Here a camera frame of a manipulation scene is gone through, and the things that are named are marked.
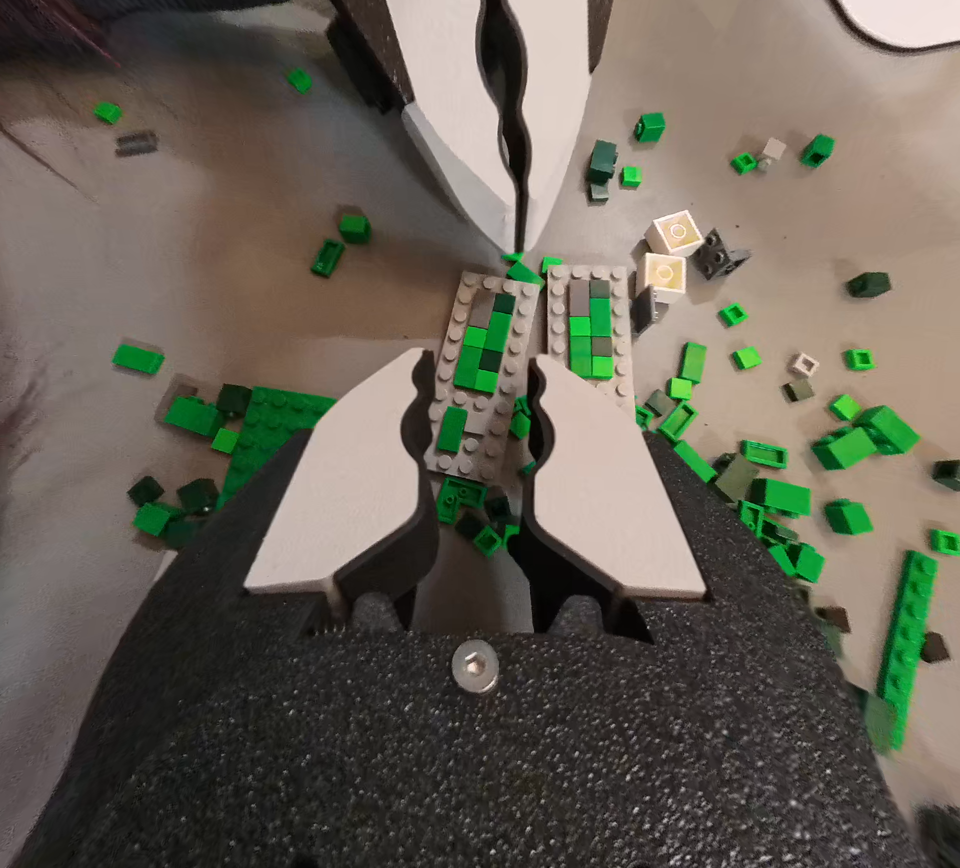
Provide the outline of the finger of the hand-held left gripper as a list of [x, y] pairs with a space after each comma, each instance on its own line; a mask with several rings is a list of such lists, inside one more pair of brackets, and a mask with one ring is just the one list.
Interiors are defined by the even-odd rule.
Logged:
[[531, 250], [557, 202], [590, 93], [588, 0], [499, 0], [518, 67], [507, 118], [518, 123], [517, 241]]
[[412, 94], [402, 122], [450, 201], [499, 250], [513, 249], [518, 190], [481, 70], [484, 0], [386, 0]]

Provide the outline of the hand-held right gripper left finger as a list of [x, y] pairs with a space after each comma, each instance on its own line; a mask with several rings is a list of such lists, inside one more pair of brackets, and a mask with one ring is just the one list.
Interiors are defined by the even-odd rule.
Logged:
[[321, 591], [335, 610], [367, 593], [413, 614], [437, 559], [439, 524], [425, 453], [432, 438], [432, 351], [411, 348], [317, 422], [244, 586]]

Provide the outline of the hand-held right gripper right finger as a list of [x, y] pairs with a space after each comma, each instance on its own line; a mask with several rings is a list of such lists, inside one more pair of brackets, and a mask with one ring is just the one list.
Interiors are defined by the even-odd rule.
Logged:
[[534, 468], [523, 482], [521, 570], [534, 621], [573, 596], [603, 621], [640, 600], [702, 602], [708, 586], [633, 415], [539, 355], [530, 362]]

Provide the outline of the grey plate with green tiles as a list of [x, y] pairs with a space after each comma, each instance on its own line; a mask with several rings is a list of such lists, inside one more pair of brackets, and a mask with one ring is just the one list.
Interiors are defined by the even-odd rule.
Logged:
[[635, 391], [629, 298], [623, 266], [552, 265], [546, 281], [546, 352], [620, 408]]
[[438, 353], [426, 467], [496, 481], [510, 436], [541, 285], [463, 272]]

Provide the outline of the grey desk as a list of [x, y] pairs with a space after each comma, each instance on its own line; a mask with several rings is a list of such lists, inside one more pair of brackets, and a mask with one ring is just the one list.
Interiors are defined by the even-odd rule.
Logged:
[[[2, 147], [2, 378], [14, 405], [2, 533], [2, 863], [62, 773], [110, 655], [169, 560], [131, 525], [125, 490], [154, 473], [173, 490], [225, 457], [158, 422], [177, 378], [344, 394], [410, 347], [438, 345], [462, 269], [496, 252], [455, 225], [398, 123], [349, 92], [301, 1], [215, 17], [142, 17], [118, 35], [126, 74], [25, 65], [2, 77], [13, 133], [81, 193]], [[154, 154], [118, 158], [115, 139], [152, 130]], [[876, 47], [827, 0], [616, 0], [582, 126], [540, 250], [565, 261], [629, 263], [647, 216], [688, 207], [749, 264], [691, 295], [634, 345], [635, 390], [675, 370], [684, 342], [707, 345], [700, 416], [688, 435], [708, 459], [744, 439], [788, 448], [788, 480], [813, 514], [800, 538], [826, 558], [811, 605], [842, 607], [850, 633], [799, 634], [763, 615], [747, 630], [799, 693], [853, 707], [873, 689], [908, 549], [958, 530], [958, 494], [930, 479], [958, 458], [958, 50]], [[771, 137], [786, 143], [768, 171]], [[790, 360], [820, 362], [809, 379]], [[905, 455], [824, 469], [811, 445], [842, 422], [840, 395], [889, 406], [918, 436]], [[199, 800], [230, 773], [229, 749], [278, 747], [344, 802], [305, 825], [330, 842], [324, 866], [358, 862], [496, 866], [627, 864], [646, 841], [631, 802], [653, 694], [646, 653], [576, 642], [593, 713], [633, 697], [609, 724], [556, 709], [577, 689], [566, 660], [542, 657], [522, 689], [477, 701], [416, 646], [387, 638], [371, 662], [384, 708], [358, 671], [321, 672], [346, 707], [335, 732], [291, 682], [276, 725], [232, 711], [206, 736], [181, 711], [166, 754], [193, 780], [121, 802], [141, 836], [160, 803]]]

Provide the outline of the large green baseplate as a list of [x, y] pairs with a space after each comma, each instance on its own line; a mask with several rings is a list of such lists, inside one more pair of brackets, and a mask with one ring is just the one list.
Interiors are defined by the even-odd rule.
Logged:
[[223, 481], [217, 510], [300, 430], [311, 430], [336, 398], [255, 387]]

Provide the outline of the scattered green bricks pile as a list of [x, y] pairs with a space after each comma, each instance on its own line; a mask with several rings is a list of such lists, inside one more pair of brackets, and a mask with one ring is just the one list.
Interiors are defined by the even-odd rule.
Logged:
[[[540, 291], [546, 289], [549, 268], [560, 263], [563, 261], [557, 258], [543, 261], [540, 274], [544, 286]], [[751, 532], [751, 537], [764, 545], [763, 550], [786, 577], [814, 585], [822, 574], [825, 558], [783, 522], [810, 515], [811, 490], [784, 478], [759, 476], [759, 468], [782, 474], [788, 467], [788, 450], [745, 439], [738, 452], [725, 454], [714, 464], [704, 459], [685, 438], [685, 432], [698, 415], [691, 398], [702, 381], [707, 354], [705, 346], [686, 343], [678, 374], [668, 382], [668, 390], [656, 391], [644, 403], [637, 403], [635, 422], [645, 436], [664, 440], [701, 479], [704, 490], [714, 491], [725, 506], [736, 511], [740, 523]], [[211, 442], [212, 450], [232, 456], [253, 389], [223, 384], [215, 403], [205, 402], [194, 389], [191, 392], [172, 399], [165, 411], [165, 423], [203, 437]], [[905, 455], [919, 441], [919, 436], [889, 406], [863, 409], [855, 399], [844, 394], [834, 399], [829, 409], [842, 423], [811, 445], [812, 454], [824, 469], [849, 469], [874, 455]], [[522, 393], [515, 403], [509, 440], [528, 438], [532, 420], [529, 399]], [[519, 544], [516, 539], [522, 531], [521, 512], [512, 510], [508, 492], [495, 483], [482, 486], [433, 473], [441, 478], [436, 501], [438, 525], [454, 528], [485, 557], [498, 551], [506, 552], [512, 543]], [[214, 480], [198, 478], [177, 490], [176, 503], [165, 502], [164, 491], [156, 478], [146, 475], [137, 479], [126, 496], [135, 505], [133, 525], [138, 531], [162, 538], [169, 549], [178, 550], [196, 538], [207, 519], [218, 511], [221, 490]], [[942, 636], [931, 633], [928, 628], [918, 670], [922, 662], [950, 658]], [[879, 752], [892, 752], [890, 733], [894, 711], [877, 694], [877, 688], [878, 685], [875, 694], [867, 696], [865, 706], [870, 739]]]

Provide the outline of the dark grey sloped brick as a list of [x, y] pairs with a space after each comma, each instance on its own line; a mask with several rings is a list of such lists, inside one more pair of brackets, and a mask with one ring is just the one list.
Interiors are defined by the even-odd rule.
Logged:
[[640, 291], [630, 303], [632, 335], [636, 338], [655, 324], [660, 323], [669, 310], [669, 303], [659, 300], [653, 286]]

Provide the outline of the white square brick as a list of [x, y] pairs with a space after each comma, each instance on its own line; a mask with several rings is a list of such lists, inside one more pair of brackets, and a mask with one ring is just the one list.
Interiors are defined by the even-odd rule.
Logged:
[[673, 304], [687, 295], [688, 260], [672, 254], [647, 252], [640, 260], [633, 286], [633, 296], [639, 297], [648, 288], [654, 299]]
[[653, 253], [681, 258], [690, 257], [704, 243], [688, 210], [655, 218], [644, 232], [644, 240]]

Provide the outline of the long green plate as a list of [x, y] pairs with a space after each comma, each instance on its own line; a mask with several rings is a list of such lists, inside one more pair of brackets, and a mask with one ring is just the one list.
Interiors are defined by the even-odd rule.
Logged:
[[890, 745], [894, 751], [902, 747], [906, 737], [938, 570], [939, 563], [935, 559], [916, 550], [905, 551], [876, 689], [894, 711], [890, 733]]

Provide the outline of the dark grey bracket brick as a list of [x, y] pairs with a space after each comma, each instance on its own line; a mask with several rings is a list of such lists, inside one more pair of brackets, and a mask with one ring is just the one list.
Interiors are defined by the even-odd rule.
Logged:
[[751, 259], [749, 249], [729, 249], [718, 229], [712, 229], [693, 253], [691, 261], [705, 281], [729, 276]]

